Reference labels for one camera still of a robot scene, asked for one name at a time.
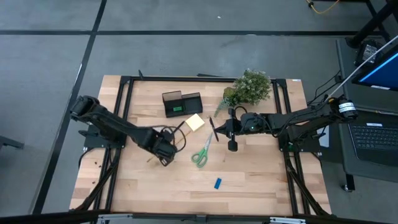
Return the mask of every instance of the yellow sticky note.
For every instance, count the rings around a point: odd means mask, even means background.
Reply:
[[[205,121],[202,120],[198,114],[192,115],[185,122],[192,129],[192,131],[196,131],[205,124]]]

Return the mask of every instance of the small black container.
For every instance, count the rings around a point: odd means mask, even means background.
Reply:
[[[181,95],[181,91],[173,91],[162,97],[166,118],[203,112],[200,93]]]

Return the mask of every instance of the yellow cable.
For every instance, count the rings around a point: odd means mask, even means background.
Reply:
[[[311,6],[311,8],[317,13],[317,14],[323,14],[327,11],[329,11],[330,9],[332,9],[340,0],[337,0],[335,3],[333,3],[327,10],[323,11],[323,12],[318,12],[314,6]]]

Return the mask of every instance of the green scissors handle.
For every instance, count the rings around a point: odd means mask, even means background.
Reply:
[[[191,160],[197,164],[198,168],[202,168],[207,162],[207,150],[203,148],[200,152],[192,155]]]

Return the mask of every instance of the gray carpet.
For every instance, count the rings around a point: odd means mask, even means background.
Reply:
[[[0,1],[0,29],[91,30],[100,0]],[[378,10],[384,1],[372,1]],[[331,2],[316,2],[320,10]],[[318,16],[305,1],[108,0],[100,30],[358,30],[371,15],[363,3],[339,3]],[[391,35],[398,26],[384,23]],[[0,152],[0,217],[30,211],[53,140],[85,51],[88,36],[0,35],[0,135],[25,149]],[[300,78],[313,97],[339,69],[331,37],[97,36],[79,94],[98,94],[103,75],[238,77],[246,68],[272,78]],[[85,125],[70,123],[44,212],[67,211],[75,184]],[[394,223],[397,184],[355,177],[357,190],[340,189],[341,165],[324,163],[335,215]],[[113,223],[156,223],[121,220]]]

